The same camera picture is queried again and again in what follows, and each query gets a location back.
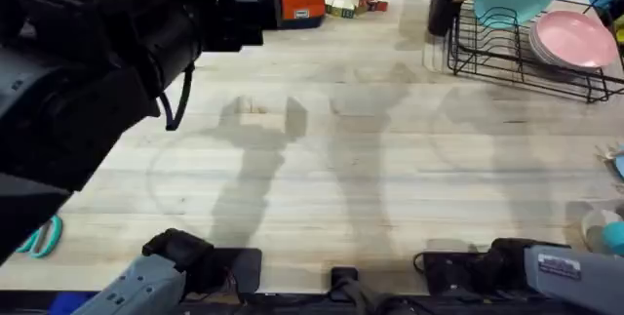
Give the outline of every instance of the black wire dish rack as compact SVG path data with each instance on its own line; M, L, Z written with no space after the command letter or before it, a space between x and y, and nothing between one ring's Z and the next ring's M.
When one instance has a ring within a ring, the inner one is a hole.
M530 29L548 11L573 10L594 19L599 18L598 12L605 24L612 25L611 16L596 7L596 1L553 0L547 10L522 24L518 23L517 14L511 9L492 8L482 17L476 17L473 3L464 2L447 38L448 68L455 75L483 76L491 81L511 83L515 87L551 95L584 98L588 103L621 95L624 93L621 55L603 68L579 70L543 62L535 56L529 44ZM508 26L501 26L501 20L508 21L505 22Z

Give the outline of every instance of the wooden table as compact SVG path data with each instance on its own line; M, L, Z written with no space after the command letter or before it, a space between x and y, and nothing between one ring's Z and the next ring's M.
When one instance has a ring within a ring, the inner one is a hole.
M425 42L427 6L391 0L204 54L180 129L127 131L60 211L55 252L12 256L0 288L99 290L168 227L262 249L265 292L324 290L335 265L419 292L411 257L426 249L579 245L579 218L621 198L594 154L624 136L624 100L453 77Z

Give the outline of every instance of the black cable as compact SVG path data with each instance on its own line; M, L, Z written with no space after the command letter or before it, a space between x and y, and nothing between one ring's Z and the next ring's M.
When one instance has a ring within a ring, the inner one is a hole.
M408 296L401 296L401 295L390 295L384 300L382 300L375 308L374 315L387 314L390 310L393 309L393 307L390 307L392 303L395 303L397 305L409 305L411 307L418 308L426 312L429 315L436 315L436 313L433 310L431 310L429 307L422 304L420 301L412 299Z
M175 131L182 122L184 111L186 110L186 104L191 94L191 83L193 81L193 71L195 70L195 64L191 62L184 69L184 83L182 84L182 94L179 97L179 104L175 111L175 116L172 112L172 105L169 103L169 98L165 94L165 91L159 96L160 101L163 103L163 109L165 110L165 117L167 118L167 125L165 130Z

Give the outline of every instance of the pink plate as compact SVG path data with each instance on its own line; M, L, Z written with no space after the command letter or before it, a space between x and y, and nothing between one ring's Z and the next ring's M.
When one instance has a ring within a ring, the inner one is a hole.
M617 58L611 33L599 20L567 11L548 13L537 21L536 36L555 57L582 67L609 65Z

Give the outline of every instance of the scissors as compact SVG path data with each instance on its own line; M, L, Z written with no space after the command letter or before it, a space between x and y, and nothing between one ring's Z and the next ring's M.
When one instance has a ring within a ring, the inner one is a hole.
M42 247L44 240L48 234L48 230L52 227L50 237L45 246ZM38 230L33 232L30 237L16 249L18 253L28 253L31 257L44 257L48 255L57 245L62 232L62 220L60 217L53 216L50 221L44 223Z

